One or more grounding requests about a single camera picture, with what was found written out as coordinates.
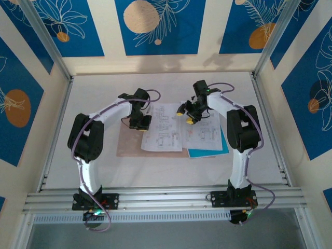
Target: paper sheet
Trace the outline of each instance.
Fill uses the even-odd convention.
[[[151,104],[149,130],[144,132],[141,149],[147,151],[182,151],[180,122],[176,115],[179,104]]]
[[[188,118],[186,115],[181,117],[181,136],[184,148],[205,150],[223,149],[219,113],[215,110],[210,110],[209,113],[209,118],[201,119],[196,124],[186,123],[186,119]]]

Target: wall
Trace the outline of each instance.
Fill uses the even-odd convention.
[[[7,96],[8,89],[11,87],[25,89],[31,104],[30,119],[29,116],[27,118],[29,120],[24,120],[24,114],[19,112],[22,109],[13,105],[10,110],[7,106],[6,110],[0,113],[0,149],[2,151],[0,196],[5,198],[0,213],[0,248],[8,248],[15,234],[17,219],[22,211],[26,194],[35,192],[37,189],[68,81],[60,74],[56,65],[53,65],[51,70],[46,70],[45,65],[49,66],[49,63],[44,62],[49,59],[31,49],[25,41],[29,37],[23,38],[1,7],[0,22],[0,54],[6,52],[12,55],[0,72],[0,88]],[[5,98],[0,100],[2,104],[3,102],[8,104]],[[27,102],[28,100],[25,99],[21,106],[26,112],[29,110],[29,106],[25,105]],[[10,117],[14,111],[18,111],[17,116]],[[11,137],[20,134],[26,127],[29,127],[25,132],[26,138],[21,141],[23,152],[21,150],[17,153],[18,142],[23,138],[11,139]],[[14,152],[15,157],[8,157]]]
[[[71,73],[103,74],[252,71],[286,1],[32,3]]]
[[[260,76],[295,184],[303,188],[325,248],[332,243],[332,213],[323,196],[323,190],[332,187],[332,130],[321,130],[326,126],[321,120],[324,107],[320,104],[319,109],[312,109],[310,87],[314,85],[312,76],[321,79],[317,75],[321,68],[316,57],[319,51],[328,52],[325,45],[321,46],[327,28],[321,31],[331,26],[331,18],[332,2],[319,0],[276,69],[269,62]]]

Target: orange circle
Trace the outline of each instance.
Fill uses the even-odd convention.
[[[270,22],[257,28],[249,38],[249,46],[253,49],[262,49],[265,47],[268,38],[272,34],[275,23]]]
[[[318,102],[318,100],[316,99],[310,100],[308,104],[308,109],[312,114],[318,112],[318,110],[320,109],[320,103]]]
[[[156,8],[145,0],[133,1],[123,12],[127,28],[137,34],[154,30],[159,24],[159,14]]]
[[[156,39],[156,40],[155,40],[155,44],[156,44],[156,45],[160,45],[160,44],[161,44],[161,40]]]
[[[11,100],[16,101],[16,103],[22,101],[24,102],[19,105],[20,108],[17,108],[14,105],[10,104]],[[18,128],[26,126],[31,115],[31,104],[28,95],[26,95],[26,93],[22,90],[11,90],[7,93],[5,102],[9,104],[9,106],[5,109],[8,121],[13,126],[16,126]]]
[[[63,32],[59,32],[57,34],[57,39],[59,39],[59,41],[66,43],[69,41],[69,35],[67,35],[66,33]]]

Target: leaf drawing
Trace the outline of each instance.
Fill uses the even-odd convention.
[[[257,27],[264,30],[265,40],[272,33],[271,23],[280,15],[287,0],[281,0],[278,4],[274,0],[271,8],[266,6],[265,0],[245,0],[243,6],[247,8],[248,15],[256,23]]]
[[[308,12],[314,6],[316,0],[302,0],[293,14],[293,18],[298,21],[301,12]]]
[[[186,1],[186,3],[181,7],[180,3],[183,1]],[[134,40],[137,40],[137,43],[135,47],[145,42],[151,44],[158,41],[161,43],[168,33],[172,31],[172,27],[177,26],[176,14],[184,10],[190,3],[190,0],[151,0],[148,3],[156,9],[159,22],[156,28],[150,32],[136,33]]]
[[[17,20],[23,22],[26,26],[31,27],[29,21],[27,20],[25,14],[23,13],[19,5],[14,4],[9,0],[2,0],[2,2]]]
[[[2,1],[15,18],[31,26],[18,4],[9,0]],[[51,36],[62,42],[69,41],[69,34],[85,38],[85,32],[80,25],[84,24],[88,17],[72,10],[72,0],[35,0],[32,4]]]
[[[322,131],[332,128],[332,26],[322,40],[316,57],[320,89],[309,102],[309,111],[322,111]]]
[[[0,56],[0,73],[5,68],[7,62],[6,57]],[[18,109],[24,110],[22,106],[24,104],[23,101],[15,101],[5,95],[5,93],[0,88],[0,113],[3,113],[6,109],[10,109],[11,107],[15,107]]]

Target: cable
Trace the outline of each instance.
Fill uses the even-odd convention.
[[[79,138],[82,136],[85,128],[92,122],[94,121],[96,118],[100,117],[100,115],[102,115],[103,113],[105,113],[106,111],[110,110],[111,108],[115,107],[115,106],[118,106],[120,104],[123,104],[125,102],[129,102],[129,101],[140,101],[140,102],[156,102],[158,100],[160,100],[161,98],[161,94],[160,92],[158,92],[157,90],[155,89],[149,89],[148,91],[153,91],[153,92],[156,92],[159,96],[155,99],[155,100],[140,100],[140,99],[128,99],[128,100],[121,100],[115,104],[112,104],[108,107],[106,107],[105,109],[103,109],[102,111],[100,111],[98,114],[94,115],[92,118],[90,118],[88,120],[88,122],[86,122],[84,124],[84,126],[82,127],[82,129],[79,131],[76,139],[75,139],[75,142],[74,142],[74,145],[73,145],[73,148],[72,148],[72,153],[71,153],[71,156],[72,156],[72,159],[74,161],[76,161],[79,165],[78,167],[78,172],[79,172],[79,179],[80,179],[80,182],[81,182],[81,185],[83,186],[83,188],[85,189],[86,193],[90,196],[90,198],[101,208],[101,210],[103,212],[105,212],[105,214],[107,215],[107,218],[108,218],[108,226],[104,229],[100,229],[100,230],[97,230],[97,229],[90,229],[87,227],[87,230],[90,230],[90,231],[95,231],[95,232],[105,232],[107,231],[109,228],[110,228],[110,224],[111,224],[111,218],[110,218],[110,215],[108,213],[108,211],[102,206],[102,204],[93,196],[93,193],[89,190],[89,188],[87,187],[86,183],[84,182],[84,179],[83,179],[83,171],[82,171],[82,160],[81,159],[76,159],[75,158],[75,149],[76,149],[76,146],[77,146],[77,143],[79,141]]]
[[[146,110],[149,107],[149,105],[150,105],[150,102],[147,103],[147,106],[145,108],[141,108],[141,110]]]
[[[211,116],[211,114],[209,113],[209,109],[206,110],[208,116],[205,116],[205,117],[201,117],[201,119],[204,119],[204,118],[209,118]]]
[[[130,129],[129,125],[127,125],[127,124],[124,122],[124,120],[125,120],[125,119],[128,119],[128,118],[129,118],[129,117],[121,118],[121,122],[122,122],[125,126],[127,126],[127,127]]]
[[[263,138],[263,134],[262,134],[262,132],[261,132],[261,129],[259,128],[259,125],[258,125],[258,123],[256,122],[256,120],[253,118],[253,116],[252,116],[252,115],[251,115],[246,109],[244,109],[242,106],[239,106],[239,105],[236,104],[236,103],[233,103],[232,100],[226,98],[226,97],[223,95],[223,94],[226,93],[226,92],[232,92],[232,91],[235,90],[235,87],[234,87],[232,84],[230,84],[230,83],[224,83],[224,82],[219,82],[219,83],[213,83],[213,84],[210,84],[210,85],[208,85],[208,87],[213,86],[213,85],[226,85],[226,86],[230,86],[230,87],[232,88],[231,90],[225,90],[225,91],[222,91],[222,92],[221,92],[221,94],[222,94],[222,95],[221,95],[221,98],[224,99],[225,101],[227,101],[228,103],[230,103],[232,106],[234,106],[234,107],[240,109],[241,111],[243,111],[243,112],[248,116],[248,118],[250,118],[250,120],[251,120],[252,123],[254,124],[256,130],[258,131],[258,134],[259,134],[259,137],[260,137],[260,140],[261,140],[261,144],[260,144],[258,147],[256,147],[255,149],[249,151],[248,156],[247,156],[247,159],[246,159],[246,161],[245,161],[244,177],[245,177],[245,179],[246,179],[246,180],[247,180],[252,186],[258,187],[258,188],[263,189],[263,190],[265,190],[265,191],[267,191],[267,192],[270,192],[270,193],[272,194],[272,200],[271,200],[271,202],[270,202],[268,205],[266,205],[266,206],[262,209],[262,211],[264,211],[264,210],[268,209],[268,208],[274,203],[274,201],[275,201],[275,193],[274,193],[272,190],[270,190],[270,189],[268,189],[268,188],[266,188],[266,187],[264,187],[264,186],[262,186],[262,185],[259,185],[259,184],[256,184],[256,183],[253,183],[252,181],[250,181],[250,179],[249,179],[249,177],[248,177],[249,158],[251,157],[251,154],[254,153],[255,151],[259,150],[259,149],[262,149],[263,146],[264,146],[264,138]]]

